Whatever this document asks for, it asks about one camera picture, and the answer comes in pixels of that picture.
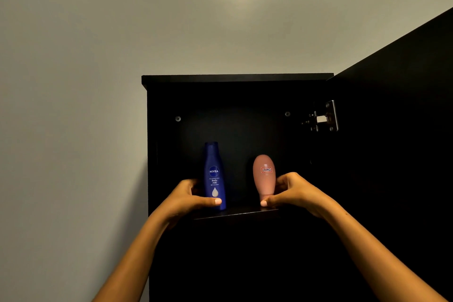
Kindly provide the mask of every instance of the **person's left hand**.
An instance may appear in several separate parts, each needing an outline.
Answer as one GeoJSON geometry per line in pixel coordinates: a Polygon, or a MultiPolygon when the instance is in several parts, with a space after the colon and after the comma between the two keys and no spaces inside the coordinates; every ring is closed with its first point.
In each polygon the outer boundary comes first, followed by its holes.
{"type": "Polygon", "coordinates": [[[194,209],[219,206],[220,198],[200,197],[192,195],[196,179],[185,179],[179,182],[172,193],[159,205],[159,209],[167,220],[177,220],[194,209]]]}

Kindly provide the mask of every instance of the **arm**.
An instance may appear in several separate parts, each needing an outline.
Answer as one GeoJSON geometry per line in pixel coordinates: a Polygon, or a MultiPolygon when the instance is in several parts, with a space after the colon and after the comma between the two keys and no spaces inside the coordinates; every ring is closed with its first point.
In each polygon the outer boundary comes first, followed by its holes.
{"type": "Polygon", "coordinates": [[[93,302],[138,301],[151,268],[154,250],[170,222],[199,207],[218,206],[220,198],[192,195],[195,180],[183,180],[154,210],[93,302]]]}
{"type": "Polygon", "coordinates": [[[378,239],[336,201],[297,173],[277,179],[285,191],[270,196],[262,206],[290,203],[325,219],[338,234],[349,255],[382,302],[445,302],[433,288],[396,258],[378,239]]]}

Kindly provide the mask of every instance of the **cabinet door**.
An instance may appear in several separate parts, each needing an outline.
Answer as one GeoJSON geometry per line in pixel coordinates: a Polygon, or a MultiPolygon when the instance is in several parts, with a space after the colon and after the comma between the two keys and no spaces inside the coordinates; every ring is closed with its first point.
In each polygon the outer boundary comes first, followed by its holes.
{"type": "Polygon", "coordinates": [[[339,130],[318,134],[316,183],[452,299],[453,9],[327,84],[339,130]]]}

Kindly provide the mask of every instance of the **person's left arm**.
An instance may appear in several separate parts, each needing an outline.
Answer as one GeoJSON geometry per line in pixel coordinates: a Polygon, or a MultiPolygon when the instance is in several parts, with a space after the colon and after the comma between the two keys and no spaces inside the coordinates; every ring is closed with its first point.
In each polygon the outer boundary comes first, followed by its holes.
{"type": "Polygon", "coordinates": [[[173,192],[153,211],[120,263],[97,293],[93,302],[139,301],[154,250],[170,222],[199,207],[218,206],[220,198],[192,195],[196,180],[181,181],[173,192]]]}

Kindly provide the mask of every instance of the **hand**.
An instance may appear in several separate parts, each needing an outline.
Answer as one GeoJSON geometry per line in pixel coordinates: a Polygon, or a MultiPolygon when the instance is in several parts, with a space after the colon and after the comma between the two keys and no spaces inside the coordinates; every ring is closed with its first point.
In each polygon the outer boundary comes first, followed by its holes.
{"type": "Polygon", "coordinates": [[[172,193],[157,208],[167,220],[179,219],[190,211],[202,207],[219,206],[220,198],[192,195],[196,179],[185,179],[179,182],[172,193]]]}
{"type": "Polygon", "coordinates": [[[310,184],[296,172],[287,173],[277,178],[275,190],[283,192],[269,196],[261,201],[261,206],[275,206],[288,203],[307,209],[316,217],[321,217],[321,206],[330,199],[324,192],[310,184]]]}

